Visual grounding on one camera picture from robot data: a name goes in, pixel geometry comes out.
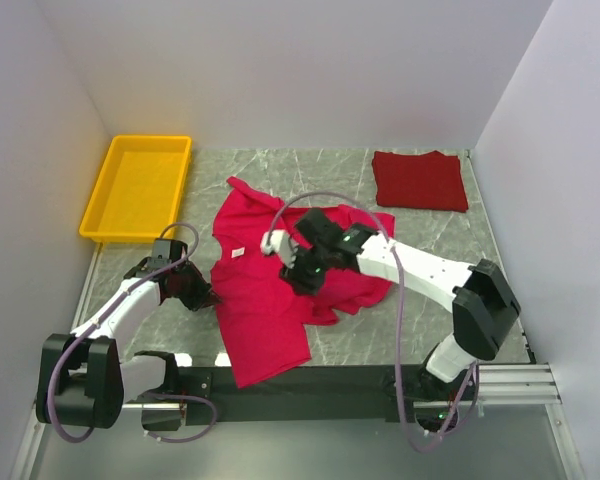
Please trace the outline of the bright red t-shirt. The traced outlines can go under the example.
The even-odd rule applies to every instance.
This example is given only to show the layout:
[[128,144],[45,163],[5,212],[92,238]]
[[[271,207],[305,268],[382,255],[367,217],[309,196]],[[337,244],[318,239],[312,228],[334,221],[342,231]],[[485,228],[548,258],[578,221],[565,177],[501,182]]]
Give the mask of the bright red t-shirt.
[[220,298],[216,317],[235,383],[245,388],[309,361],[306,326],[334,325],[339,312],[372,307],[391,284],[334,269],[317,295],[295,294],[279,276],[279,259],[263,255],[260,243],[269,228],[290,229],[305,209],[291,207],[276,220],[280,198],[235,176],[227,183],[229,195],[213,222],[221,257],[211,269],[211,283]]

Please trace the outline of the yellow plastic tray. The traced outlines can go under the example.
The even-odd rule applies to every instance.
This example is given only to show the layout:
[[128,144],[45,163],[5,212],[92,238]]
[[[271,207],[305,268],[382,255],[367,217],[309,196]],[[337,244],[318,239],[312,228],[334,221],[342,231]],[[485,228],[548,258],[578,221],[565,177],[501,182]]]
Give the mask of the yellow plastic tray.
[[79,234],[96,243],[153,242],[177,220],[192,146],[189,136],[115,136]]

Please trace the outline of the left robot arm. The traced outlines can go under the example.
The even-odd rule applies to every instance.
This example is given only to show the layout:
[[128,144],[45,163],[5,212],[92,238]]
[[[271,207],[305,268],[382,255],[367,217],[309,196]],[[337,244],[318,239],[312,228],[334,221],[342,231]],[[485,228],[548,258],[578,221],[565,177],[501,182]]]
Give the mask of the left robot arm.
[[159,402],[182,393],[175,354],[145,350],[128,361],[120,359],[136,328],[167,299],[192,312],[219,300],[191,261],[188,245],[158,238],[151,254],[124,275],[114,296],[88,321],[43,343],[38,421],[60,428],[108,429],[124,404],[145,393]]

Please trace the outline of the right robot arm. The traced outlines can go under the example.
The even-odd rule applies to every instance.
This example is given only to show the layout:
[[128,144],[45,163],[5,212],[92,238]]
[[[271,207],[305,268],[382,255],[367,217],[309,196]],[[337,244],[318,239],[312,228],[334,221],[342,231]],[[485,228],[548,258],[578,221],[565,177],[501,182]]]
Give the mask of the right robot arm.
[[379,228],[355,223],[342,228],[317,208],[286,230],[265,233],[261,251],[277,256],[279,276],[298,295],[315,295],[330,269],[349,270],[419,293],[452,316],[452,331],[428,354],[413,381],[426,400],[440,399],[476,361],[494,359],[521,313],[501,268],[486,259],[453,261],[410,247]]

